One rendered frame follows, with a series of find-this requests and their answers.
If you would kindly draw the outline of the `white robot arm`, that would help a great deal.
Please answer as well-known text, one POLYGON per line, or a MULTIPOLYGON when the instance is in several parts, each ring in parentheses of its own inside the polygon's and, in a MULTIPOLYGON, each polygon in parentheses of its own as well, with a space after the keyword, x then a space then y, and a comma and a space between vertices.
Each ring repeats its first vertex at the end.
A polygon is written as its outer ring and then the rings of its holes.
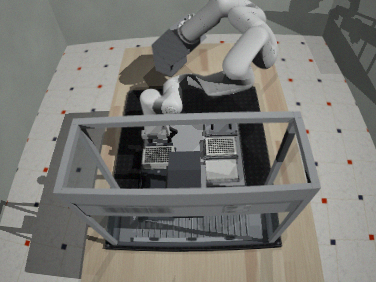
POLYGON ((261 69, 275 63, 276 38, 266 24, 265 13, 249 0, 210 0, 192 17, 188 15, 187 20, 179 23, 178 34, 184 42, 196 44, 224 17, 242 35, 224 58, 223 71, 207 76, 185 73, 170 78, 163 84, 162 96, 155 89, 144 90, 140 95, 144 115, 180 114, 183 90, 189 88, 204 90, 212 100, 248 90, 255 81, 251 62, 261 69))

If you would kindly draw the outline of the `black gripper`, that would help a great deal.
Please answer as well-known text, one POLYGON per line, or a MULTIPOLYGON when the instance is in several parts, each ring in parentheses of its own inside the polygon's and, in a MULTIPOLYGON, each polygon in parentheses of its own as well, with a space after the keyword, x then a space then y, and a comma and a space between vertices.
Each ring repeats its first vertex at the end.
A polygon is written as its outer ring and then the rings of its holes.
MULTIPOLYGON (((144 126, 144 128, 142 130, 145 130, 146 129, 146 126, 144 126)), ((139 131, 139 135, 141 135, 141 131, 139 131)), ((162 126, 162 130, 166 130, 166 137, 168 138, 167 141, 168 143, 172 142, 172 137, 174 137, 177 133, 178 133, 178 130, 170 127, 170 126, 162 126), (171 131, 171 132, 170 132, 171 131)), ((153 143, 153 139, 147 139, 148 142, 150 143, 153 143)))

